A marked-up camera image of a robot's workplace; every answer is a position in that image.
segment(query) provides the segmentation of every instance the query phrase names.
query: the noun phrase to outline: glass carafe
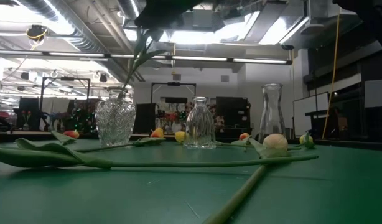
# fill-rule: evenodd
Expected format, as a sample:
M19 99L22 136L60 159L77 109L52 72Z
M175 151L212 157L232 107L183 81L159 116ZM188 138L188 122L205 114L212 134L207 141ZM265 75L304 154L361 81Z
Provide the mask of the glass carafe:
M187 118L184 146L198 149L214 149L215 122L213 115L206 107L205 97L195 97L195 106Z
M281 111L281 84L267 84L263 90L263 113L260 120L259 142L263 143L270 134L283 134L285 136L284 117Z

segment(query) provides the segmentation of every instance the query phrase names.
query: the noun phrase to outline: whiteboard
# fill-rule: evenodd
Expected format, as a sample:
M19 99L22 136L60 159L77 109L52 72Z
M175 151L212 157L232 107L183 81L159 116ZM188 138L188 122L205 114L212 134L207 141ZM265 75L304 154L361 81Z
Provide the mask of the whiteboard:
M318 110L328 109L328 93L317 95ZM305 134L306 131L311 130L311 118L306 116L306 113L314 112L317 110L315 107L315 95L293 102L294 107L294 122L295 122L295 136L299 137Z

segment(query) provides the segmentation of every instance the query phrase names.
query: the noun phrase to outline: green tabletop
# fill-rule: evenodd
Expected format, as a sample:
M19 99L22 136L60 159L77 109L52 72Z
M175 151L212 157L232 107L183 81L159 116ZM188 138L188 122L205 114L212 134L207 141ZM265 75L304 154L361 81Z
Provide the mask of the green tabletop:
M79 139L69 147L97 145ZM184 149L165 142L93 155L138 162L240 161L255 159L253 150ZM330 146L311 152L320 158L269 170L228 223L382 223L382 152ZM0 224L200 224L256 169L32 170L0 163Z

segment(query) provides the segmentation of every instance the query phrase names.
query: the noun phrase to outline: plant stem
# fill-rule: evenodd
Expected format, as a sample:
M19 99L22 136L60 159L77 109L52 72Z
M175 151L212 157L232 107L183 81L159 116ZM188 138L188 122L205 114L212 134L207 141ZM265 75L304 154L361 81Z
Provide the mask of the plant stem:
M235 211L235 209L240 205L240 203L245 199L245 197L249 194L253 186L256 184L258 180L261 179L265 171L267 170L266 165L261 165L259 169L257 169L252 176L245 182L245 184L240 188L232 198L227 201L223 208L220 211L210 215L203 224L222 224L227 221L228 218L231 217L231 214Z
M306 161L317 158L317 155L309 155L236 162L113 162L112 167L239 167Z
M126 147L126 146L132 146L132 145L133 145L133 143L128 143L128 144L124 144L124 145L120 145L120 146L99 147L99 148L95 148L95 149L77 149L75 151L81 152L81 153L89 153L89 152L104 151L104 150L108 150L108 149L116 149L119 147Z
M240 145L236 145L236 144L231 144L231 143L222 143L222 142L217 142L218 146L235 146L235 147L253 147L251 145L244 145L244 146L240 146Z
M302 148L301 147L289 147L288 150L301 150Z

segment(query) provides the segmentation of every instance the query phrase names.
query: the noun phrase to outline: glass vase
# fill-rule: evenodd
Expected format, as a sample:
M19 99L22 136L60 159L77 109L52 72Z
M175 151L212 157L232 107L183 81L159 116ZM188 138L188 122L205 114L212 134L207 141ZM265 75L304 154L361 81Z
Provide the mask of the glass vase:
M270 134L282 134L285 136L284 117L281 111L282 85L263 85L262 91L264 106L259 129L260 143L263 143L264 138Z
M185 128L184 146L197 149L214 149L215 122L213 115L206 107L205 97L194 98L194 108L189 113Z
M109 91L109 99L97 103L96 128L102 146L120 146L129 142L136 120L136 105L118 97L119 89Z

